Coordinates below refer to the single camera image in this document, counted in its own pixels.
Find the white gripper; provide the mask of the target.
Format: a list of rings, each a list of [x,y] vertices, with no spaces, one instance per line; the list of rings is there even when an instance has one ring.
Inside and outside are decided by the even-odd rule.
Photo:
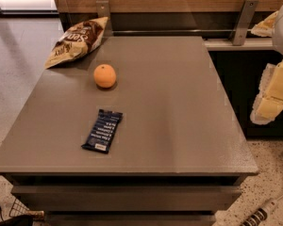
[[[274,49],[283,55],[283,5],[251,29],[253,35],[272,37]],[[277,65],[268,63],[258,86],[259,93],[252,106],[250,120],[265,125],[283,111],[283,60]]]

